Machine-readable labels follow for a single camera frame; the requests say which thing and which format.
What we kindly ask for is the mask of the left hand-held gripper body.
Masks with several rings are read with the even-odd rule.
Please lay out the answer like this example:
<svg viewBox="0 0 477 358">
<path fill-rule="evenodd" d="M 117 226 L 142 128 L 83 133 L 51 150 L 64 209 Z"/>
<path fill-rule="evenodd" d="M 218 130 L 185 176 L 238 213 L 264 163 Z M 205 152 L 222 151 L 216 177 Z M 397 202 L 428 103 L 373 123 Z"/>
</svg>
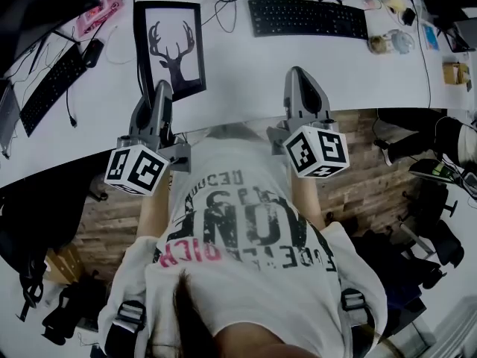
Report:
<svg viewBox="0 0 477 358">
<path fill-rule="evenodd" d="M 175 136 L 125 135 L 117 139 L 104 176 L 105 184 L 131 195 L 151 196 L 165 172 L 191 171 L 191 145 Z"/>
</svg>

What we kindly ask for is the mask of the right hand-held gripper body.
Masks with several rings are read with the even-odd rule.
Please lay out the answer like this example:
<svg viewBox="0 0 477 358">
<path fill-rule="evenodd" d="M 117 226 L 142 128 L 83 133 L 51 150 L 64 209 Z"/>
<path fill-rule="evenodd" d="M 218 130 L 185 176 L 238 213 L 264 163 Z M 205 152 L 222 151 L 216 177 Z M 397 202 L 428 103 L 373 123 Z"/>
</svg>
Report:
<svg viewBox="0 0 477 358">
<path fill-rule="evenodd" d="M 326 179 L 350 167 L 346 137 L 332 119 L 288 119 L 266 134 L 273 155 L 284 155 L 299 178 Z"/>
</svg>

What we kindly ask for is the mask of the framed deer picture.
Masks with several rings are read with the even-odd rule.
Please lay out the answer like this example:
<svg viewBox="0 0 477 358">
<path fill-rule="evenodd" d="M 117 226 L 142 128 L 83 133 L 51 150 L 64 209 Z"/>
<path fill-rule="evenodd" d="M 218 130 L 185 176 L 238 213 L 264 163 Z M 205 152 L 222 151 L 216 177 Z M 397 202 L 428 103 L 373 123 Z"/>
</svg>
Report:
<svg viewBox="0 0 477 358">
<path fill-rule="evenodd" d="M 172 101 L 206 90 L 199 4 L 137 1 L 133 33 L 142 91 L 149 100 L 161 80 L 171 85 Z"/>
</svg>

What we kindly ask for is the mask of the person's left forearm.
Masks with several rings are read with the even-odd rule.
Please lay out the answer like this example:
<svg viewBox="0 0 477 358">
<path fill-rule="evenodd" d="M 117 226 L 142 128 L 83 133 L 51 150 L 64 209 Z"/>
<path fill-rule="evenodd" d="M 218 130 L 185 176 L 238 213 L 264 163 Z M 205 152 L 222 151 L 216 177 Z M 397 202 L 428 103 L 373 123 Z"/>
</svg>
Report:
<svg viewBox="0 0 477 358">
<path fill-rule="evenodd" d="M 171 172 L 165 170 L 154 194 L 142 200 L 136 238 L 160 238 L 166 231 L 169 223 L 169 197 Z"/>
</svg>

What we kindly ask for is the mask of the person's right forearm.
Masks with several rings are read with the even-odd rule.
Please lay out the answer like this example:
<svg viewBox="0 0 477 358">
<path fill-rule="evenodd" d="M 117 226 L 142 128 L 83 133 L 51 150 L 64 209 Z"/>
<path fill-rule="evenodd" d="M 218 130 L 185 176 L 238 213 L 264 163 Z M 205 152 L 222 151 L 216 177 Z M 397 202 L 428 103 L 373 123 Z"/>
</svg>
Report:
<svg viewBox="0 0 477 358">
<path fill-rule="evenodd" d="M 320 207 L 318 189 L 312 178 L 299 178 L 291 169 L 291 197 L 294 206 L 319 231 L 325 227 L 325 221 Z"/>
</svg>

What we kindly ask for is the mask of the black keyboard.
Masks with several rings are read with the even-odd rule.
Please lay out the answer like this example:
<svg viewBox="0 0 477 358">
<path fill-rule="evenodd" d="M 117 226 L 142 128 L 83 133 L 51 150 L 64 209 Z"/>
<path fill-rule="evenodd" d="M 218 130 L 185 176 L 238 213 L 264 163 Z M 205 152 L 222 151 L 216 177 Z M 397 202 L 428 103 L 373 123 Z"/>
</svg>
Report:
<svg viewBox="0 0 477 358">
<path fill-rule="evenodd" d="M 364 11 L 325 1 L 249 0 L 255 37 L 329 36 L 367 40 Z"/>
<path fill-rule="evenodd" d="M 32 92 L 20 112 L 20 120 L 27 136 L 58 99 L 86 72 L 80 48 L 73 45 L 51 68 Z"/>
</svg>

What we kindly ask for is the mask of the black computer mouse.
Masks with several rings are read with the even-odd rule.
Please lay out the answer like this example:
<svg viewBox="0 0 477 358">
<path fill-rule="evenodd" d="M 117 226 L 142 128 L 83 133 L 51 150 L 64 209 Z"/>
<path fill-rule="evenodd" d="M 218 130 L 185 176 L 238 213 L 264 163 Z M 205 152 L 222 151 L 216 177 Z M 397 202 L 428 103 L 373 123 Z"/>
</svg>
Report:
<svg viewBox="0 0 477 358">
<path fill-rule="evenodd" d="M 104 43 L 99 39 L 92 39 L 83 55 L 83 62 L 86 68 L 94 68 L 98 62 Z"/>
</svg>

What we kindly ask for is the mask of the small glass jar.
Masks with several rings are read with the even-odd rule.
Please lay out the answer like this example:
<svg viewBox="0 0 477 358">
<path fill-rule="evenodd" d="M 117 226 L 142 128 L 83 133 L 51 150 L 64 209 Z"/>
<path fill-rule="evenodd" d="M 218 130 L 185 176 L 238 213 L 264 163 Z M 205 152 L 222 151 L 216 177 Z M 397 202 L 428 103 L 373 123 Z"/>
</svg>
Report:
<svg viewBox="0 0 477 358">
<path fill-rule="evenodd" d="M 390 54 L 388 40 L 384 36 L 372 36 L 367 41 L 367 47 L 371 53 L 376 55 Z"/>
</svg>

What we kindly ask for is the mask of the pink wipes packet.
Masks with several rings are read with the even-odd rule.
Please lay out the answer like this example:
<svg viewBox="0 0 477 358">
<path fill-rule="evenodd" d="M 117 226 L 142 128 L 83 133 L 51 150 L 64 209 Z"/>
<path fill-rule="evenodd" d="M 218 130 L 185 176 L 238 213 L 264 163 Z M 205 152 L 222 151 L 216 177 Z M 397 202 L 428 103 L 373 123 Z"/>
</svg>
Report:
<svg viewBox="0 0 477 358">
<path fill-rule="evenodd" d="M 124 6 L 122 0 L 99 0 L 99 2 L 99 6 L 82 13 L 77 18 L 76 30 L 79 37 L 83 37 L 97 28 Z"/>
</svg>

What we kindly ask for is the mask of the blue card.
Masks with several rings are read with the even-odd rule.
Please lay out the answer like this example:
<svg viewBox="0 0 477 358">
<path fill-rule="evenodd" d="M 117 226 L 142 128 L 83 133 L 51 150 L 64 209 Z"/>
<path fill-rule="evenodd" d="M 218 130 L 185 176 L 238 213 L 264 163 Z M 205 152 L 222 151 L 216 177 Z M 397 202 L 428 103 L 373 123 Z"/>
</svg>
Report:
<svg viewBox="0 0 477 358">
<path fill-rule="evenodd" d="M 440 51 L 439 43 L 437 41 L 437 36 L 434 28 L 427 24 L 422 24 L 421 28 L 424 34 L 427 49 Z"/>
</svg>

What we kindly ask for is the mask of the operator in white clothing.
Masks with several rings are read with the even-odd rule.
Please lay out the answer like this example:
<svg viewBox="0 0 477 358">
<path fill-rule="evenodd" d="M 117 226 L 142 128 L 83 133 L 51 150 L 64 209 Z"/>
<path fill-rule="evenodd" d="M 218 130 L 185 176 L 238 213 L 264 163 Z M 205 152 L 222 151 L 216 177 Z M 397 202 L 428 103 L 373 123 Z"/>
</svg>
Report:
<svg viewBox="0 0 477 358">
<path fill-rule="evenodd" d="M 364 358 L 378 344 L 379 277 L 340 223 L 300 214 L 263 138 L 213 128 L 171 177 L 166 231 L 126 250 L 98 316 L 107 358 Z"/>
</svg>

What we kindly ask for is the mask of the small cardboard box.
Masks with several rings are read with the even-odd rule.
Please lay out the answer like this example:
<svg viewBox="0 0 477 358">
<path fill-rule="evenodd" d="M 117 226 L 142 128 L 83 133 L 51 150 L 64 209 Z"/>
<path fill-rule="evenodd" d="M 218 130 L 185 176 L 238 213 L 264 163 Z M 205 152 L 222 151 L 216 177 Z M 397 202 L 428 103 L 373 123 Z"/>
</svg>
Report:
<svg viewBox="0 0 477 358">
<path fill-rule="evenodd" d="M 449 85 L 463 85 L 470 81 L 470 68 L 465 63 L 443 63 L 443 80 Z"/>
</svg>

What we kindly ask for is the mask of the large black curved monitor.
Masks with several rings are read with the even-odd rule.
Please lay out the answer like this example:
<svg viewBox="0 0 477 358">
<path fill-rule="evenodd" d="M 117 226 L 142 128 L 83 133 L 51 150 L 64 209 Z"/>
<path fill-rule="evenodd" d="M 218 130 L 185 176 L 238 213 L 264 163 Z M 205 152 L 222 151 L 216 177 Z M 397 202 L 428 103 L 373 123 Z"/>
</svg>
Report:
<svg viewBox="0 0 477 358">
<path fill-rule="evenodd" d="M 0 0 L 0 74 L 31 46 L 99 0 Z"/>
</svg>

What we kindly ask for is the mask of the dark laptop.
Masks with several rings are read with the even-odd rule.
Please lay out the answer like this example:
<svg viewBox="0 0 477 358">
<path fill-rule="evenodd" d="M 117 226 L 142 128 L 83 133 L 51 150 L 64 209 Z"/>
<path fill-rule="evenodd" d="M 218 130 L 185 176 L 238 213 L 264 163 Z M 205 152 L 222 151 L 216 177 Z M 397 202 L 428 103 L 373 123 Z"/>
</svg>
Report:
<svg viewBox="0 0 477 358">
<path fill-rule="evenodd" d="M 455 22 L 444 36 L 453 53 L 477 51 L 477 17 Z"/>
</svg>

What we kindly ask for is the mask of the white slatted panel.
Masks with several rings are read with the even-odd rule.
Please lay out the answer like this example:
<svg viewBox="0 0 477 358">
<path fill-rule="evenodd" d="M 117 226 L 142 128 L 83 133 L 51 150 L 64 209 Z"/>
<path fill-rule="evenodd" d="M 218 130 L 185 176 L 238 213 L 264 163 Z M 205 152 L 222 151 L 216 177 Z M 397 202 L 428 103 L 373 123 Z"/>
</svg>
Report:
<svg viewBox="0 0 477 358">
<path fill-rule="evenodd" d="M 462 299 L 435 329 L 431 358 L 467 358 L 477 353 L 477 295 Z"/>
</svg>

